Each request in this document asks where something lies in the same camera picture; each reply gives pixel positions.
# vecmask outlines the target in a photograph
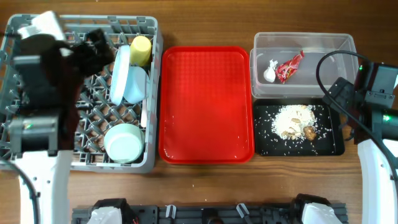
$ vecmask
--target clear plastic container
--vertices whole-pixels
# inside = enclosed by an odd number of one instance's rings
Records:
[[[285,84],[277,78],[274,83],[266,81],[264,71],[271,59],[278,65],[304,51],[296,73]],[[355,52],[354,40],[349,34],[260,32],[254,37],[251,52],[252,95],[255,98],[322,97],[323,92],[315,78],[319,60],[335,50]],[[338,77],[355,81],[358,59],[350,55],[333,55],[326,59],[320,69],[322,83],[328,89]]]

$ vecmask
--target black tray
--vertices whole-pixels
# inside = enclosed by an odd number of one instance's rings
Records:
[[[272,121],[284,105],[314,105],[314,115],[318,118],[320,134],[313,141],[303,143],[283,140],[272,133]],[[320,98],[276,98],[256,100],[253,108],[254,142],[256,153],[262,156],[339,156],[345,151],[343,133],[339,128],[340,116],[329,108]]]

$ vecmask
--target candy wrapper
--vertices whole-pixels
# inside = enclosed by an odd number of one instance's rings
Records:
[[[269,67],[264,72],[264,78],[267,81],[269,81],[269,82],[274,82],[275,81],[275,69],[276,69],[276,65],[277,64],[278,64],[278,61],[274,62],[274,59],[269,61]]]
[[[294,56],[291,60],[279,65],[276,72],[278,79],[284,84],[298,69],[301,59],[304,58],[303,51]]]

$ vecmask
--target green light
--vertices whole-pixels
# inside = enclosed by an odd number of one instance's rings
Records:
[[[389,121],[390,119],[391,119],[390,116],[388,116],[388,115],[383,115],[383,120],[384,120],[384,121]]]

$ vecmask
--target plastic container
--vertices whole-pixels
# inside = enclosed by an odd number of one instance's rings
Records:
[[[29,25],[36,15],[16,14],[7,24],[5,33],[16,33],[18,28]],[[155,164],[155,144],[157,134],[157,99],[160,76],[160,64],[163,51],[163,37],[157,20],[150,16],[84,16],[63,15],[60,20],[65,26],[65,37],[70,44],[87,40],[87,32],[103,29],[108,44],[117,49],[130,44],[140,36],[152,42],[151,61],[143,68],[149,73],[147,87],[146,128],[141,126],[140,114],[142,102],[131,104],[122,102],[115,105],[109,99],[112,66],[103,72],[94,74],[85,82],[85,94],[80,95],[76,106],[81,110],[79,127],[75,133],[75,148],[71,170],[94,172],[150,172]],[[14,49],[18,48],[14,39],[4,37],[0,48],[0,156],[13,159],[10,152],[8,126],[19,106],[19,90],[23,89],[18,74],[11,66]],[[113,162],[103,146],[106,132],[119,123],[138,126],[145,132],[145,149],[140,158],[130,164]],[[9,169],[0,163],[0,169]]]
[[[241,47],[163,56],[159,154],[171,164],[240,164],[254,154],[249,57]]]
[[[264,71],[271,59],[278,65],[304,51],[297,72],[285,84],[276,79],[267,82]],[[251,53],[252,95],[255,98],[322,97],[323,92],[315,78],[319,60],[335,50],[355,52],[354,40],[348,34],[260,32],[254,37]],[[320,77],[326,89],[338,77],[355,81],[358,60],[351,55],[333,55],[322,63]]]

